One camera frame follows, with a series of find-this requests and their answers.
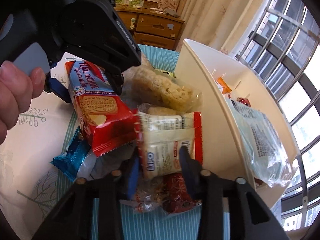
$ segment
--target finger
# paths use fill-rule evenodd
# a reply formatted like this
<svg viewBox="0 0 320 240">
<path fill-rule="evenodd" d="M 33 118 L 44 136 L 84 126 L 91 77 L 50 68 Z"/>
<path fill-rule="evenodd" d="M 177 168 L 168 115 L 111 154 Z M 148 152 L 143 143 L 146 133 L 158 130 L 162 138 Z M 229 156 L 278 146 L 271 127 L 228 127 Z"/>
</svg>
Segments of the finger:
<svg viewBox="0 0 320 240">
<path fill-rule="evenodd" d="M 0 82 L 11 91 L 16 99 L 19 113 L 27 111 L 32 96 L 31 79 L 12 62 L 5 61 L 0 67 Z"/>
<path fill-rule="evenodd" d="M 18 121 L 19 108 L 11 91 L 0 81 L 0 122 L 10 130 Z"/>
<path fill-rule="evenodd" d="M 45 74 L 42 68 L 35 68 L 31 72 L 30 79 L 33 85 L 32 98 L 37 98 L 39 95 L 41 95 L 44 89 Z"/>
<path fill-rule="evenodd" d="M 7 137 L 7 126 L 0 120 L 0 144 L 2 144 Z"/>
</svg>

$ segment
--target drawer handle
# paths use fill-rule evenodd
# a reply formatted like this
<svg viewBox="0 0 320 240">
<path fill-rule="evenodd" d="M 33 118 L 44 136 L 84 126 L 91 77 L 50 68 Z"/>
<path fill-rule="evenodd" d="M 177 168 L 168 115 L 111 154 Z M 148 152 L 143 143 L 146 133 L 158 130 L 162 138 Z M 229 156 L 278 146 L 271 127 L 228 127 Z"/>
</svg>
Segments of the drawer handle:
<svg viewBox="0 0 320 240">
<path fill-rule="evenodd" d="M 130 25 L 130 29 L 134 29 L 134 23 L 136 22 L 135 18 L 131 19 L 131 25 Z"/>
<path fill-rule="evenodd" d="M 157 28 L 157 29 L 161 29 L 161 30 L 163 30 L 163 29 L 164 29 L 164 27 L 163 27 L 163 26 L 161 26 L 161 25 L 157 25 L 157 24 L 153 24 L 153 26 L 152 26 L 152 27 Z"/>
</svg>

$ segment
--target wooden dresser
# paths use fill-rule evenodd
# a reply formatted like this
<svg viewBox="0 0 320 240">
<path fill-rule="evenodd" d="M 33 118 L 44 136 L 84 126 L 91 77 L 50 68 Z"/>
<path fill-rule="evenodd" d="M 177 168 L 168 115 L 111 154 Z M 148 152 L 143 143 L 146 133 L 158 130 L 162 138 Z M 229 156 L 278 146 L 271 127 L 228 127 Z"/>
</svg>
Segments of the wooden dresser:
<svg viewBox="0 0 320 240">
<path fill-rule="evenodd" d="M 138 44 L 174 50 L 184 21 L 150 9 L 115 8 Z"/>
</svg>

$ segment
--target window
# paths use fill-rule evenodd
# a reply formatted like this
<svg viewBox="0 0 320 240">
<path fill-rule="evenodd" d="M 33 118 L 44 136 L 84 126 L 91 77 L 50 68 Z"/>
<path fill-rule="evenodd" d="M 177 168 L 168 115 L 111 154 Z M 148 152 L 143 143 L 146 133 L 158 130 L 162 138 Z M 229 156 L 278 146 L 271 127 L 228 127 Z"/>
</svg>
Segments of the window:
<svg viewBox="0 0 320 240">
<path fill-rule="evenodd" d="M 282 226 L 294 230 L 320 210 L 320 29 L 301 0 L 270 0 L 261 17 L 236 59 L 268 86 L 297 140 L 297 171 L 281 198 Z"/>
</svg>

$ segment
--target blue striped tablecloth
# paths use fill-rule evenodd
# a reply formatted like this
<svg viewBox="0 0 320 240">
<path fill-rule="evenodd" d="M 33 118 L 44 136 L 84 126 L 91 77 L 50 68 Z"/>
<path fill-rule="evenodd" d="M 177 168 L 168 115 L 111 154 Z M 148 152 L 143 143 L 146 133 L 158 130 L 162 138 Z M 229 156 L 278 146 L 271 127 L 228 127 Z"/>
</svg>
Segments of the blue striped tablecloth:
<svg viewBox="0 0 320 240">
<path fill-rule="evenodd" d="M 179 57 L 178 52 L 146 45 L 139 46 L 154 68 L 174 72 Z M 70 122 L 75 122 L 75 119 L 76 117 L 74 116 Z M 73 130 L 70 130 L 69 133 L 67 132 L 66 144 L 72 135 Z M 60 199 L 71 185 L 72 182 L 59 171 L 57 199 Z M 130 206 L 121 205 L 120 208 L 125 240 L 195 240 L 197 237 L 201 207 L 196 207 L 191 211 L 174 216 L 167 216 L 161 208 L 142 214 L 134 213 Z M 98 239 L 98 209 L 99 200 L 95 199 L 91 240 Z M 229 219 L 227 213 L 224 216 L 224 228 L 224 240 L 229 240 Z"/>
</svg>

